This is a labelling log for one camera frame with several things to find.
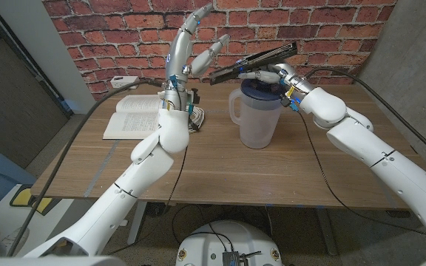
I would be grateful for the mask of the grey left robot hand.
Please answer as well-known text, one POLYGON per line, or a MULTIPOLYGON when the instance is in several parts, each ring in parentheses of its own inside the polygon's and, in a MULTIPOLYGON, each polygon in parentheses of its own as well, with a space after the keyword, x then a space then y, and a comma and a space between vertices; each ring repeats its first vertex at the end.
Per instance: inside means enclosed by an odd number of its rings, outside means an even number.
POLYGON ((180 26, 166 56, 164 100, 172 104, 176 110, 186 110, 187 92, 185 86, 189 77, 196 78, 203 75, 222 48, 229 43, 229 35, 222 35, 210 48, 199 54, 190 64, 187 64, 193 50, 191 37, 200 21, 207 17, 212 9, 213 4, 208 3, 187 17, 180 26))

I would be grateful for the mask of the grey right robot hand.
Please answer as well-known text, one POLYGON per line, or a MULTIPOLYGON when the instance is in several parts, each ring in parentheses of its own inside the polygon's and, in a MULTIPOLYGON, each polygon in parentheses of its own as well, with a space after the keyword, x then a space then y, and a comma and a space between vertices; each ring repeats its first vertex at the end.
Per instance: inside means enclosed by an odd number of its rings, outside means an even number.
POLYGON ((299 76, 296 70, 286 63, 261 66, 259 69, 240 73, 238 78, 255 79, 265 83, 280 83, 288 87, 285 95, 299 102, 316 88, 315 85, 299 76))

